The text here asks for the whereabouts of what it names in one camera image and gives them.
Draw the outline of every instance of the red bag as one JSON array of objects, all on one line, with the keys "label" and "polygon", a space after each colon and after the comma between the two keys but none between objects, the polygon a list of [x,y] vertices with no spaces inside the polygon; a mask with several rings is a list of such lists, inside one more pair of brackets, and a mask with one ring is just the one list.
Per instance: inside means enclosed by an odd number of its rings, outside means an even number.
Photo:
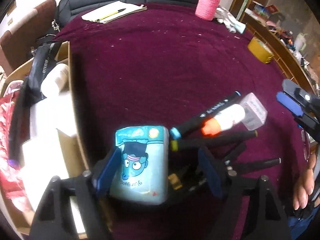
[{"label": "red bag", "polygon": [[0,182],[5,196],[22,212],[31,210],[20,176],[20,168],[8,165],[8,136],[19,90],[0,98]]}]

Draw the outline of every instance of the cartoon eye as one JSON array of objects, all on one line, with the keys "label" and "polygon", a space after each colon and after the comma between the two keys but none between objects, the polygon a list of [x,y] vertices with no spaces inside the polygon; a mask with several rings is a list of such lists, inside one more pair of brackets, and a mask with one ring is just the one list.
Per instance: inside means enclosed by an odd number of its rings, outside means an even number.
[{"label": "cartoon eye", "polygon": [[135,162],[135,163],[133,163],[133,164],[132,164],[132,168],[133,168],[134,170],[140,169],[140,168],[141,168],[141,163],[140,163],[140,162]]}]

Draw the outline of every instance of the person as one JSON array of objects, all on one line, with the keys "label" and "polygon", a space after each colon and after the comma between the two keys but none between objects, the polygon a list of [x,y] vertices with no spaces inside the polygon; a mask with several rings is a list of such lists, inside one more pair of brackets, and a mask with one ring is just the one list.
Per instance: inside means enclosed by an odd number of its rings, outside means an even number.
[{"label": "person", "polygon": [[[305,208],[308,203],[308,196],[312,194],[315,182],[313,178],[313,168],[316,166],[316,154],[311,154],[308,160],[306,170],[297,180],[293,189],[293,208]],[[307,219],[298,220],[295,217],[289,217],[288,225],[291,230],[292,240],[297,239],[309,226],[311,221],[319,210],[320,198],[315,201],[315,208]]]}]

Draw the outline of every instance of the purple fabric surface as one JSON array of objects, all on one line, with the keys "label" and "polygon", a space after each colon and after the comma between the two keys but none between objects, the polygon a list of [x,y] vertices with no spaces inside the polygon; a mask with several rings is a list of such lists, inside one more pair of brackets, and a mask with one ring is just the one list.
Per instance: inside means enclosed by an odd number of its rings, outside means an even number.
[{"label": "purple fabric surface", "polygon": [[[109,143],[119,128],[161,124],[170,129],[235,90],[242,95],[253,92],[268,117],[238,161],[281,157],[281,165],[248,176],[268,175],[285,195],[305,164],[303,143],[292,115],[276,102],[284,76],[274,61],[265,65],[250,53],[251,38],[204,21],[191,8],[148,4],[147,11],[105,25],[78,16],[56,39],[71,42],[76,68],[84,75],[87,103]],[[192,157],[171,154],[176,162]],[[164,211],[119,215],[114,237],[201,239],[220,206],[202,190]],[[245,214],[243,208],[234,239],[241,235]]]}]

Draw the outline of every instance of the cartoon hat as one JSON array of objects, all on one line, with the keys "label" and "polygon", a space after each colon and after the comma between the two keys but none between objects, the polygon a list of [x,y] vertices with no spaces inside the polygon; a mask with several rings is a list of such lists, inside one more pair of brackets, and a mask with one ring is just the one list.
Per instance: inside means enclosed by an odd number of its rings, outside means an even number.
[{"label": "cartoon hat", "polygon": [[134,154],[136,157],[146,157],[148,158],[148,154],[146,153],[147,144],[139,143],[139,142],[125,142],[123,154],[132,155]]}]

